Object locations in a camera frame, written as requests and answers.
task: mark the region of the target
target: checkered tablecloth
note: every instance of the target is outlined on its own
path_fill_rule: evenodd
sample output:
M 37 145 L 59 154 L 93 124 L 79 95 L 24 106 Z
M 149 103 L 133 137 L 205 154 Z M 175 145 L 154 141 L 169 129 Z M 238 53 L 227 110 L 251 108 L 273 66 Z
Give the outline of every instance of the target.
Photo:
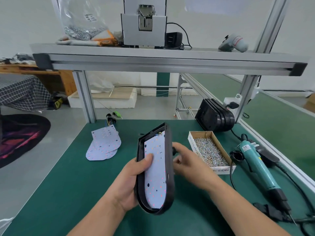
M 34 75 L 0 74 L 0 105 L 35 112 L 47 109 L 50 93 Z

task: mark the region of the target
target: wooden table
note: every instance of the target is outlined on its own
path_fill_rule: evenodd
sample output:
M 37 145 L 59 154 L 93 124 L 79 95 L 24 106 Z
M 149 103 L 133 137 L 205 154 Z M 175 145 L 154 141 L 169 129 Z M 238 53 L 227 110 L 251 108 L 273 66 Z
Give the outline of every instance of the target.
M 22 75 L 59 75 L 65 88 L 67 96 L 76 90 L 76 84 L 71 70 L 42 70 L 36 64 L 0 64 L 0 74 L 22 74 Z

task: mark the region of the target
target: label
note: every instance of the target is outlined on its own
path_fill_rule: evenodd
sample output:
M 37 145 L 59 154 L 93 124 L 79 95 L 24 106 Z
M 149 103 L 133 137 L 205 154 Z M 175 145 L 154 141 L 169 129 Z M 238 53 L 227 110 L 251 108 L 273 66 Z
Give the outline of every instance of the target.
M 249 150 L 250 149 L 250 146 L 247 144 L 247 145 L 245 145 L 245 146 L 242 146 L 242 149 L 243 149 L 243 151 L 247 151 L 247 150 Z
M 95 16 L 93 16 L 93 14 L 91 14 L 91 13 L 84 14 L 84 17 L 85 17 L 86 20 L 88 20 L 90 22 L 97 21 L 97 18 Z
M 241 37 L 241 36 L 235 37 L 234 40 L 233 40 L 233 42 L 232 42 L 232 44 L 233 44 L 234 46 L 236 46 L 237 43 L 238 43 L 241 39 L 243 39 L 243 37 Z
M 258 147 L 259 146 L 259 144 L 257 144 L 257 143 L 255 143 L 255 142 L 253 142 L 253 143 L 251 143 L 254 147 Z

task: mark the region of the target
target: white box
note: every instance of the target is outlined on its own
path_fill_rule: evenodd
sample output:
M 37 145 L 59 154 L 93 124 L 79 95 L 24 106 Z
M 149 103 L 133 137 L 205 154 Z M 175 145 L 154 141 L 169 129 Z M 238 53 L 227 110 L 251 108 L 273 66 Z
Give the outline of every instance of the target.
M 223 149 L 222 145 L 220 144 L 220 142 L 218 141 L 218 139 L 216 138 L 215 134 L 212 131 L 190 131 L 188 134 L 188 141 L 190 143 L 192 151 L 196 153 L 199 157 L 201 157 L 202 160 L 204 161 L 204 158 L 200 154 L 194 138 L 211 138 L 213 142 L 215 143 L 216 147 L 220 150 L 222 156 L 225 158 L 229 166 L 228 167 L 210 167 L 210 168 L 218 175 L 228 175 L 230 174 L 231 164 L 233 164 L 232 165 L 232 174 L 233 174 L 236 165 L 232 162 L 230 156 Z

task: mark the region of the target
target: black plastic housing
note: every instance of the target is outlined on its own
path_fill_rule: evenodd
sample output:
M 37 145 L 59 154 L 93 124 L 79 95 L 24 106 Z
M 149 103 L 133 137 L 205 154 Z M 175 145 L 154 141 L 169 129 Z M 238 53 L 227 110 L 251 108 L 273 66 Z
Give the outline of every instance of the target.
M 140 207 L 149 214 L 160 215 L 167 211 L 174 201 L 174 170 L 173 170 L 173 149 L 172 149 L 172 134 L 169 126 L 162 123 L 149 133 L 140 137 L 138 140 L 137 158 L 136 161 L 141 161 L 144 158 L 144 142 L 154 137 L 155 134 L 165 131 L 165 183 L 166 183 L 166 196 L 163 206 L 160 209 L 151 208 L 148 204 L 145 195 L 145 173 L 137 175 L 135 193 Z

